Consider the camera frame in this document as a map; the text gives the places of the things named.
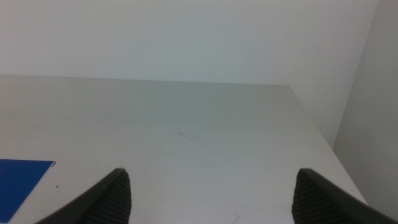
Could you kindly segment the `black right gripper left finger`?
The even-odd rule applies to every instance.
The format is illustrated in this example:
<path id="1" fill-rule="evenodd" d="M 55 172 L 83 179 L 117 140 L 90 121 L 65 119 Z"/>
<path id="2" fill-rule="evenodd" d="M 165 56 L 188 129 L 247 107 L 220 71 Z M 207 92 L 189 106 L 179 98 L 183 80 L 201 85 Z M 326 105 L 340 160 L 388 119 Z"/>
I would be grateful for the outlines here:
<path id="1" fill-rule="evenodd" d="M 132 208 L 127 171 L 117 168 L 37 224 L 128 224 Z"/>

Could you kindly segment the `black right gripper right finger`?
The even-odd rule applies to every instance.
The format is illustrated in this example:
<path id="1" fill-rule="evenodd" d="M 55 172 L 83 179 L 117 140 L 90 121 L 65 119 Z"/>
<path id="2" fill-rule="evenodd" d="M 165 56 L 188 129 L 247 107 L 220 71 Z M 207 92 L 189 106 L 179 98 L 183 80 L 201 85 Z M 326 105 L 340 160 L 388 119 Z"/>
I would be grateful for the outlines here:
<path id="1" fill-rule="evenodd" d="M 397 224 L 312 169 L 300 169 L 294 189 L 295 224 Z"/>

